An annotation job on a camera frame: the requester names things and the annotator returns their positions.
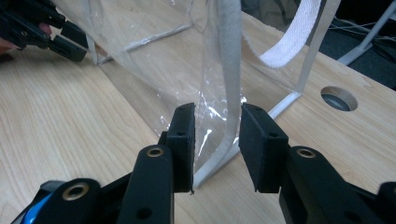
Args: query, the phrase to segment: wooden tabletop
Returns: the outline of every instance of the wooden tabletop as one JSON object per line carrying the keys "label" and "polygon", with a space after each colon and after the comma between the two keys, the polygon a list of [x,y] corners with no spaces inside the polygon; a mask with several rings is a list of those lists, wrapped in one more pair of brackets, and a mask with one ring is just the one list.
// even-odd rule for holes
{"label": "wooden tabletop", "polygon": [[[101,185],[131,172],[154,132],[99,67],[28,48],[0,63],[0,223],[9,223],[51,179]],[[356,110],[327,105],[328,86],[349,91]],[[319,54],[304,95],[276,122],[292,146],[315,148],[348,182],[371,192],[396,180],[396,94]],[[277,195],[254,192],[241,155],[194,195],[178,194],[176,223],[283,223]]]}

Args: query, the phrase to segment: clear plastic bag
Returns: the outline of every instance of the clear plastic bag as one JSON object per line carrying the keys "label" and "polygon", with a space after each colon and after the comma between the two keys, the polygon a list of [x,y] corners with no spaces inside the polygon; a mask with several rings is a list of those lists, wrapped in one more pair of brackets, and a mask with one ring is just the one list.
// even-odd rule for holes
{"label": "clear plastic bag", "polygon": [[[314,12],[320,5],[305,2]],[[241,102],[275,117],[300,96],[313,60],[307,52],[318,51],[304,47],[270,68],[256,51],[276,46],[282,33],[242,14],[239,0],[54,3],[94,40],[93,60],[156,134],[177,106],[197,104],[195,187],[238,152]]]}

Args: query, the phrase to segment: round hole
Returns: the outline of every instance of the round hole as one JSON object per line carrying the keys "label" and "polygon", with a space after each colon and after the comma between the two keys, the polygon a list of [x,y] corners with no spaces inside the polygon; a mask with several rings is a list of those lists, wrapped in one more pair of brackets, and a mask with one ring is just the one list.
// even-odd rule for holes
{"label": "round hole", "polygon": [[87,194],[90,186],[87,183],[77,183],[64,191],[62,197],[66,201],[74,201]]}
{"label": "round hole", "polygon": [[277,133],[269,133],[271,137],[278,137]]}
{"label": "round hole", "polygon": [[339,87],[325,87],[320,92],[326,104],[341,111],[353,111],[358,108],[358,101],[349,92]]}
{"label": "round hole", "polygon": [[350,221],[361,223],[361,218],[359,217],[359,215],[352,211],[348,211],[348,210],[344,211],[344,216]]}
{"label": "round hole", "polygon": [[163,154],[163,150],[161,148],[155,147],[155,148],[149,149],[147,154],[150,157],[159,157]]}
{"label": "round hole", "polygon": [[308,159],[312,159],[317,156],[315,154],[315,152],[313,152],[312,150],[309,150],[309,149],[305,149],[305,148],[298,149],[297,154],[299,154],[301,157],[308,158]]}
{"label": "round hole", "polygon": [[139,219],[148,219],[149,217],[151,217],[151,215],[152,215],[151,209],[147,207],[143,207],[137,211],[136,217]]}

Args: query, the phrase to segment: wooden table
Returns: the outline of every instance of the wooden table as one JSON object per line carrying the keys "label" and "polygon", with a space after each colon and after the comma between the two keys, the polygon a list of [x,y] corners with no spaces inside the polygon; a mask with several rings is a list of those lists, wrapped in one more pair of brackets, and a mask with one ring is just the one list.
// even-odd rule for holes
{"label": "wooden table", "polygon": [[[0,223],[9,223],[47,180],[89,177],[105,185],[132,171],[157,136],[98,67],[52,53],[11,51],[0,63]],[[342,112],[320,91],[348,90]],[[276,122],[290,144],[322,152],[342,177],[376,192],[396,180],[396,94],[319,54],[304,95]],[[255,193],[237,155],[194,195],[176,195],[176,223],[282,223],[277,195]]]}

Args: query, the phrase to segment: light wood surface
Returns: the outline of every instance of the light wood surface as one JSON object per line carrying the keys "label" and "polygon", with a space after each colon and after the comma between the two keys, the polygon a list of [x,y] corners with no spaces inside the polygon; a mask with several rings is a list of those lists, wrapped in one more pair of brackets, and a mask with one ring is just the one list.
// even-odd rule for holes
{"label": "light wood surface", "polygon": [[[89,177],[105,185],[134,167],[157,137],[101,69],[51,52],[11,51],[0,63],[0,223],[9,223],[41,183]],[[320,91],[351,92],[358,108],[326,105]],[[322,152],[342,177],[376,192],[396,180],[396,94],[319,54],[304,95],[276,122],[293,146]],[[241,155],[194,195],[176,195],[176,223],[284,223],[277,195],[253,190]]]}

